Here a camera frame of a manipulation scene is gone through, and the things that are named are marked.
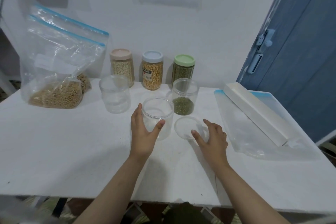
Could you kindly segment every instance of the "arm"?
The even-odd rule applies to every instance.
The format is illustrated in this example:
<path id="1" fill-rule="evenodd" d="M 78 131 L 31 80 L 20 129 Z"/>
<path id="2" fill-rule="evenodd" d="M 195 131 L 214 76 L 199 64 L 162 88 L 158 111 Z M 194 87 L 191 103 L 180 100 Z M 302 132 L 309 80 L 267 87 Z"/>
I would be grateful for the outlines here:
<path id="1" fill-rule="evenodd" d="M 209 128 L 209 140 L 204 142 L 194 130 L 191 131 L 204 158 L 223 185 L 233 208 L 245 224 L 288 224 L 289 222 L 262 199 L 229 165 L 226 158 L 226 133 L 222 127 L 204 119 Z"/>
<path id="2" fill-rule="evenodd" d="M 156 138 L 164 124 L 164 120 L 159 121 L 149 133 L 142 119 L 141 104 L 138 105 L 131 117 L 132 145 L 128 159 L 74 224 L 120 223 L 137 178 L 152 153 Z"/>

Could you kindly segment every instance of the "white box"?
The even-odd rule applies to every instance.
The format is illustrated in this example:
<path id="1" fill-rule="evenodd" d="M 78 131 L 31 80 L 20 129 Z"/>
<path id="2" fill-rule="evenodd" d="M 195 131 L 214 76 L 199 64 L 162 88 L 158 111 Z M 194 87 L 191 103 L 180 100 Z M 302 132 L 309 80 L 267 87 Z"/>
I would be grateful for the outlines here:
<path id="1" fill-rule="evenodd" d="M 226 84 L 223 91 L 277 146 L 300 137 L 287 121 L 238 82 Z"/>

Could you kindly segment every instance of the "label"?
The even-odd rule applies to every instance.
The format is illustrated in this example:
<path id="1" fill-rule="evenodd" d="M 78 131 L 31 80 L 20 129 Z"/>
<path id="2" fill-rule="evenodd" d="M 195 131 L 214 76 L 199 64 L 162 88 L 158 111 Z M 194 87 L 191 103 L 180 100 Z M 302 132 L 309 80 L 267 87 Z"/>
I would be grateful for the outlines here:
<path id="1" fill-rule="evenodd" d="M 65 63 L 56 57 L 50 57 L 40 53 L 36 55 L 34 66 L 61 74 L 73 74 L 77 70 L 76 66 Z"/>
<path id="2" fill-rule="evenodd" d="M 147 69 L 142 69 L 142 70 L 143 70 L 143 74 L 142 74 L 143 79 L 145 79 L 147 81 L 151 81 L 152 80 L 152 71 L 147 70 Z"/>

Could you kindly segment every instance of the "folded plastic bag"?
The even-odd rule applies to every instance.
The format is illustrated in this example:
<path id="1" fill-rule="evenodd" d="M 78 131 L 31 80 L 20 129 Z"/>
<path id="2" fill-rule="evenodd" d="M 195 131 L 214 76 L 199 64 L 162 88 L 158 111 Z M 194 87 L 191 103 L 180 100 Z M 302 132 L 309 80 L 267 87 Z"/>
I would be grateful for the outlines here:
<path id="1" fill-rule="evenodd" d="M 271 93 L 252 90 L 250 92 L 289 124 L 293 125 L 295 122 L 293 118 Z M 276 146 L 276 144 L 225 95 L 223 90 L 216 90 L 214 94 L 225 132 L 232 143 L 234 151 L 263 160 L 306 161 L 320 159 L 320 154 L 314 147 L 309 145 L 310 142 L 307 141 L 307 136 L 304 132 L 294 127 L 294 125 L 293 128 L 301 134 L 301 137 L 289 140 L 283 146 Z"/>
<path id="2" fill-rule="evenodd" d="M 66 17 L 63 14 L 50 10 L 41 5 L 34 5 L 31 7 L 31 14 L 36 18 L 45 21 L 60 29 L 72 32 L 76 35 L 86 37 L 96 42 L 107 44 L 109 33 L 98 28 L 89 26 L 80 21 Z"/>
<path id="3" fill-rule="evenodd" d="M 34 15 L 27 25 L 27 51 L 20 56 L 22 99 L 41 107 L 75 108 L 90 88 L 82 72 L 103 54 L 105 44 Z"/>

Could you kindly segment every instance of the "pink jar lid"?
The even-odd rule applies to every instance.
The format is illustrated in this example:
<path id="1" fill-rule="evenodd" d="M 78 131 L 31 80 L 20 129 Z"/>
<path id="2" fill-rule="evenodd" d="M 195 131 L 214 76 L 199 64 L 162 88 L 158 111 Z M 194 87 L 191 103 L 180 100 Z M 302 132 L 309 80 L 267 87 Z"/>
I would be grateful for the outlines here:
<path id="1" fill-rule="evenodd" d="M 114 49 L 110 56 L 115 60 L 126 60 L 132 57 L 132 52 L 127 49 Z"/>

